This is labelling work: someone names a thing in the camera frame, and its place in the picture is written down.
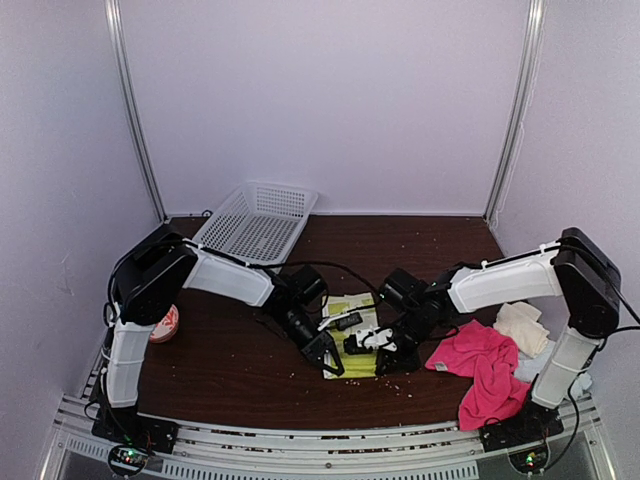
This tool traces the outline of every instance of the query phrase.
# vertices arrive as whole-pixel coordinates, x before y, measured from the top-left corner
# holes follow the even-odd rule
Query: wooden table
[[[203,221],[173,223],[192,236]],[[289,259],[344,263],[380,285],[396,267],[431,280],[460,261],[500,256],[479,218],[314,216]],[[318,270],[332,294],[365,291],[341,271]],[[140,380],[143,413],[256,428],[430,424],[455,420],[471,385],[470,379],[426,370],[357,382],[323,380],[259,310],[195,290],[183,290],[176,304],[178,333],[147,351]],[[485,309],[475,317],[492,322],[496,311]],[[395,314],[382,307],[379,318],[384,323]],[[422,345],[425,361],[436,346]]]

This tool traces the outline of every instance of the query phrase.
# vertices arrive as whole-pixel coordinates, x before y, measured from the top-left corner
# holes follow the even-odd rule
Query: pink towel
[[[460,430],[512,417],[522,408],[530,387],[513,376],[518,367],[516,343],[476,320],[461,327],[455,337],[443,340],[425,367],[473,377],[473,386],[458,411]]]

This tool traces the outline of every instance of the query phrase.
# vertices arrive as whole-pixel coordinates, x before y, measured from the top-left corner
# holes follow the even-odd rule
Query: white cloth
[[[498,312],[493,328],[511,337],[521,352],[535,358],[549,343],[549,330],[538,323],[540,314],[540,310],[528,303],[505,303]]]
[[[547,346],[544,348],[540,355],[536,358],[531,358],[528,355],[520,352],[518,354],[518,368],[513,372],[513,376],[521,382],[531,383],[536,378],[544,366],[547,364],[553,348],[556,346],[556,342],[549,340]]]

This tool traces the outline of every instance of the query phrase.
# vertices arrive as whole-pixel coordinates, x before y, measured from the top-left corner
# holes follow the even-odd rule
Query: purple wall
[[[319,212],[479,214],[500,157],[528,2],[123,2],[167,210],[238,184]]]
[[[640,309],[640,5],[549,2],[524,141],[494,230],[517,253],[579,226],[621,268]],[[557,318],[562,309],[548,310]],[[633,323],[623,315],[623,323]],[[595,400],[626,478],[637,478],[640,333],[612,337]]]
[[[117,257],[154,226],[102,2],[0,2],[0,465],[34,478]]]

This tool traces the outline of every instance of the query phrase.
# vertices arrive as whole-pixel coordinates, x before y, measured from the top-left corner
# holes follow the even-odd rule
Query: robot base
[[[563,431],[557,408],[551,410],[528,399],[518,414],[482,427],[480,440],[484,451],[492,452],[544,440]]]
[[[97,419],[91,429],[93,435],[141,450],[151,450],[160,453],[173,452],[173,446],[178,436],[179,427],[177,423],[157,418],[142,417],[136,413],[132,415],[132,412],[118,412],[118,410],[125,409],[114,410],[120,424],[135,425],[134,430],[128,430],[138,432],[135,438],[126,437],[122,429],[109,418],[110,414],[106,416],[102,415],[102,409],[98,412]]]

